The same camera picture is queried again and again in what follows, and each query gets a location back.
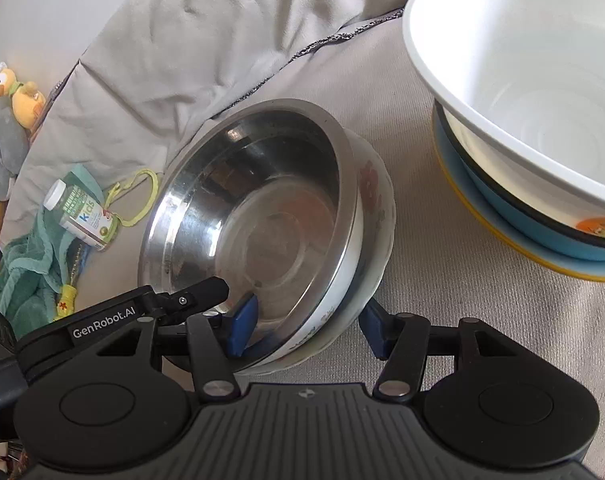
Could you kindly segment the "white bowl yellow rim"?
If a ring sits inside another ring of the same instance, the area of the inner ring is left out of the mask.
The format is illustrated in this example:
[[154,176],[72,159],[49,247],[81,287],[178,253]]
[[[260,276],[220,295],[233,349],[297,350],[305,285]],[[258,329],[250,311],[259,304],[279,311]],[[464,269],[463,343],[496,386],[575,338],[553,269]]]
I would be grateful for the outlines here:
[[535,263],[572,278],[605,283],[605,262],[581,260],[553,252],[519,232],[489,204],[447,138],[440,108],[438,103],[432,107],[433,144],[444,177],[467,210],[495,237]]

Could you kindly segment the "teal towel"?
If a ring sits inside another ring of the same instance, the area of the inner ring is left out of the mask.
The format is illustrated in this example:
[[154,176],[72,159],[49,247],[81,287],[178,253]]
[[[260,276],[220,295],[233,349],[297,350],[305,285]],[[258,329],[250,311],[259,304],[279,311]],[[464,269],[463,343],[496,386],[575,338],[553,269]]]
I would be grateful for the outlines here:
[[76,310],[72,280],[86,246],[41,207],[31,230],[8,243],[0,260],[0,313],[16,338],[66,318]]

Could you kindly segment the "blue enamel bowl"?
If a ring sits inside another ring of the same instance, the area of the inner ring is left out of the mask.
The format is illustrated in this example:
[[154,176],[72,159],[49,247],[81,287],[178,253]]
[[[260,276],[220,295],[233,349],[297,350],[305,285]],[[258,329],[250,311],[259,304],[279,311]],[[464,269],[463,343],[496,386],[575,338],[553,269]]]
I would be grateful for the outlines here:
[[433,108],[440,130],[461,159],[473,184],[502,218],[526,237],[557,254],[585,261],[605,262],[603,238],[598,240],[594,234],[579,233],[574,228],[563,226],[509,192],[502,184],[490,177],[456,139],[450,122],[445,118],[443,106],[436,101],[433,103]]

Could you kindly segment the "white plastic bowl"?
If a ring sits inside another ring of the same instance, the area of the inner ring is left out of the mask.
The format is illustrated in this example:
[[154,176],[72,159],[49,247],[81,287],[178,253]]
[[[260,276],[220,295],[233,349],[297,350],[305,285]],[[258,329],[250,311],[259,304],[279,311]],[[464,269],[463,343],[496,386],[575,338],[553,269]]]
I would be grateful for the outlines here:
[[402,33],[460,122],[605,214],[605,0],[407,0]]

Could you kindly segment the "owl plush toy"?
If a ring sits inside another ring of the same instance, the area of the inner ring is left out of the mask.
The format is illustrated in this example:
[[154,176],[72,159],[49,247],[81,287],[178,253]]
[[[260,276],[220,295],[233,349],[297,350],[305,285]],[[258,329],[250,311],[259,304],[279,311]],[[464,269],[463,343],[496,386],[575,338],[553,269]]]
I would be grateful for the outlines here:
[[0,201],[7,202],[22,169],[45,106],[45,96],[33,81],[20,81],[14,70],[0,63]]

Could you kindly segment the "stainless steel bowl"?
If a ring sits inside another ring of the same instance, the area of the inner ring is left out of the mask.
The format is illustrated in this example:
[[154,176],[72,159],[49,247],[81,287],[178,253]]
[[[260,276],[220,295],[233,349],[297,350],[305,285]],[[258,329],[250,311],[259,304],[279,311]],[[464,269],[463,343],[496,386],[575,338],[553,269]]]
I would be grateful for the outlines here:
[[237,367],[281,359],[331,318],[363,244],[357,167],[324,108],[278,99],[207,132],[165,176],[138,281],[178,292],[216,276],[230,310],[246,294],[258,320]]

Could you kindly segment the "kids vitamin bottle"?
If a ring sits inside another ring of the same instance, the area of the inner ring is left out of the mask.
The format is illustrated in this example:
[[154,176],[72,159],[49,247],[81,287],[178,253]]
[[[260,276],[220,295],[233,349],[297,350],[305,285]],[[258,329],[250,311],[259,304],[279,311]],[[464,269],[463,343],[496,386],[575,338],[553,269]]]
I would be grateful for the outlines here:
[[116,235],[117,218],[78,185],[56,180],[43,207],[62,228],[96,250],[105,249]]

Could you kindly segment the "grey blanket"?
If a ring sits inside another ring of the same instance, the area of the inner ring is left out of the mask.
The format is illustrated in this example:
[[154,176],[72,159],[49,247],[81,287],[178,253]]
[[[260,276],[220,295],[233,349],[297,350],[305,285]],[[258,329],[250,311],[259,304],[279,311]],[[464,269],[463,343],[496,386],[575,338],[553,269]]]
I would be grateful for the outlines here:
[[219,120],[275,98],[319,104],[371,143],[395,188],[377,297],[437,324],[478,316],[587,385],[605,415],[605,283],[497,240],[439,167],[432,100],[409,65],[406,0],[0,0],[0,62],[60,95],[1,238],[27,232],[50,183],[84,162],[102,185],[164,169]]

